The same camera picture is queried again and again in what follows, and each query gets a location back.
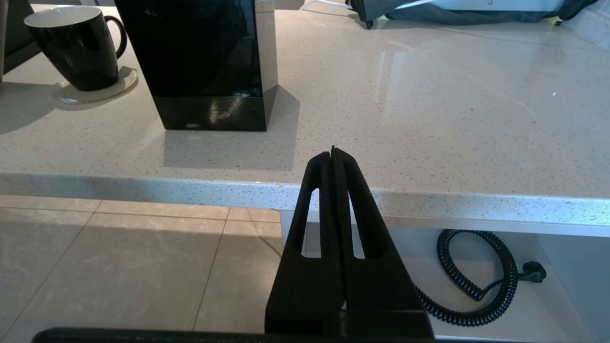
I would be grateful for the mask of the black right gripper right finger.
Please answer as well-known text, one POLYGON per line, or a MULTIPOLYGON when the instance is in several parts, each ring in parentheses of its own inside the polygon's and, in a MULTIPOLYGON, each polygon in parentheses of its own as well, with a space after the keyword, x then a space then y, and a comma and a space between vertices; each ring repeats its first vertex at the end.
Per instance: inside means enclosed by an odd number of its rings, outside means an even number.
POLYGON ((429 317, 355 158, 333 148, 348 335, 432 335, 429 317))

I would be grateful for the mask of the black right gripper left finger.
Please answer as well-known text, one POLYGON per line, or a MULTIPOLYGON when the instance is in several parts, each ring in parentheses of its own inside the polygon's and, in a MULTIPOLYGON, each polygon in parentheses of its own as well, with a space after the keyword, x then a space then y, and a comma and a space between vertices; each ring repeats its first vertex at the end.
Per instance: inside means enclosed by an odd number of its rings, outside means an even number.
POLYGON ((330 190, 330 154, 323 152, 306 167, 287 241, 265 309, 270 334, 329 334, 344 304, 340 249, 330 190), (302 255, 313 191, 319 196, 322 256, 302 255))

